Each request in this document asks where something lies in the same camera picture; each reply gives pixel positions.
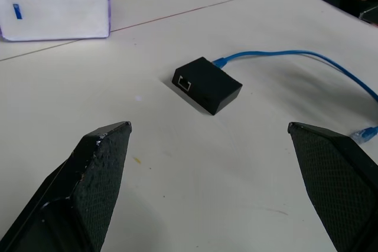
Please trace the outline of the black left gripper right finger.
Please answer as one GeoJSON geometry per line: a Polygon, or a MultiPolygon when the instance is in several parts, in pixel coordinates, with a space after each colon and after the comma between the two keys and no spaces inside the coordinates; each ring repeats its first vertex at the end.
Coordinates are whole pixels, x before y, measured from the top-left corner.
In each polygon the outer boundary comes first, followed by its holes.
{"type": "Polygon", "coordinates": [[[377,251],[377,164],[352,138],[288,126],[308,197],[337,251],[377,251]]]}

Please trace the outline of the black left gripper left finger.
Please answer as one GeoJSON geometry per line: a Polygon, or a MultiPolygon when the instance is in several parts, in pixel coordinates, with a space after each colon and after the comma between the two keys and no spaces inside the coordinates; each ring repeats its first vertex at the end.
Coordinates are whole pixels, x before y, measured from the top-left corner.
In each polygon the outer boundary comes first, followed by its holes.
{"type": "Polygon", "coordinates": [[[118,199],[130,122],[82,137],[1,239],[1,251],[100,251],[118,199]]]}

